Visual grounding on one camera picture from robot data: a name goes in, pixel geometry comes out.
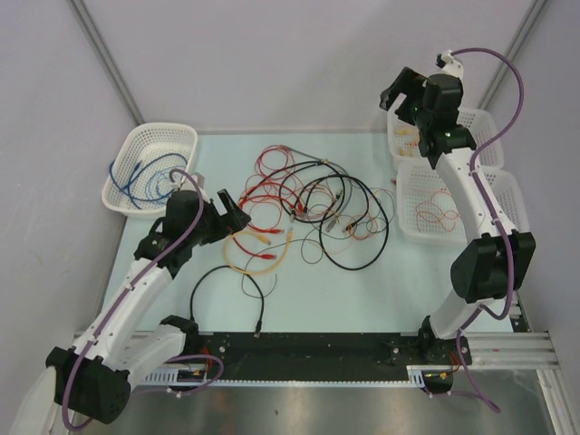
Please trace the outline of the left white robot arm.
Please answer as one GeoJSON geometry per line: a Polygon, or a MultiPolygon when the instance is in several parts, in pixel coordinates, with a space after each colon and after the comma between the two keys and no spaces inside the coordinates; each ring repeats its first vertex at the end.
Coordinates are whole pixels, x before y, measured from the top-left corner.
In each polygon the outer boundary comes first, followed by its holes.
{"type": "Polygon", "coordinates": [[[195,247],[218,242],[250,223],[226,190],[218,193],[226,212],[194,190],[178,190],[139,243],[134,260],[113,299],[69,347],[53,348],[45,369],[25,399],[13,434],[48,434],[61,418],[68,431],[73,413],[87,422],[109,424],[126,407],[131,393],[160,365],[177,358],[187,363],[200,351],[198,325],[177,315],[163,319],[153,334],[129,343],[140,319],[191,259],[195,247]]]}

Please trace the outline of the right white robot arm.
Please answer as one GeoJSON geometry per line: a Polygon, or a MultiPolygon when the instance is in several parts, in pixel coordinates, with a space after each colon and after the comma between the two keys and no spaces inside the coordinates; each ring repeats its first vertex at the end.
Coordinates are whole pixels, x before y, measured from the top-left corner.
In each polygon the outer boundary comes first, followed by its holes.
{"type": "Polygon", "coordinates": [[[419,151],[444,182],[461,217],[467,245],[450,267],[452,289],[440,308],[425,318],[418,352],[440,363],[450,343],[483,312],[508,316],[536,249],[529,232],[520,232],[498,203],[479,166],[480,147],[458,122],[463,84],[459,77],[426,77],[405,67],[380,96],[381,109],[417,128],[419,151]]]}

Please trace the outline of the left white basket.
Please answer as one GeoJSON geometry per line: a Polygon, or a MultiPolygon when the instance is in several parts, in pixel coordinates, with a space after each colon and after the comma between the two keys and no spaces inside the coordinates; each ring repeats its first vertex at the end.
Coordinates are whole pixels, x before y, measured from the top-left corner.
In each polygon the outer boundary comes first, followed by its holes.
{"type": "Polygon", "coordinates": [[[198,133],[186,124],[149,122],[134,128],[109,166],[101,202],[127,218],[164,214],[172,169],[192,168],[198,133]]]}

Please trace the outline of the near right white basket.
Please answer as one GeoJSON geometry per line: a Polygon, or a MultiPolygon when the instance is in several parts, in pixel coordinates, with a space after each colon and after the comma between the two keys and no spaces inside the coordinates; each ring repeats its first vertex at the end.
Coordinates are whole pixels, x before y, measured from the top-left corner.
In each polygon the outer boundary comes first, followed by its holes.
{"type": "MultiPolygon", "coordinates": [[[[530,230],[516,178],[503,169],[485,167],[486,180],[503,212],[518,231],[530,230]]],[[[412,242],[461,247],[466,235],[457,206],[436,171],[403,162],[396,179],[397,215],[401,231],[412,242]]]]}

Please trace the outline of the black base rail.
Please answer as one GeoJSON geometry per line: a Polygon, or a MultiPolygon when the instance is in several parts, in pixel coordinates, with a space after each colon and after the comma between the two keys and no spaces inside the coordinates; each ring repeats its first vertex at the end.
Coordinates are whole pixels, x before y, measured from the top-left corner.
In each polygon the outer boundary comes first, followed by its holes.
{"type": "Polygon", "coordinates": [[[225,364],[225,381],[391,382],[410,365],[449,367],[452,340],[428,333],[206,333],[182,355],[204,353],[225,364]]]}

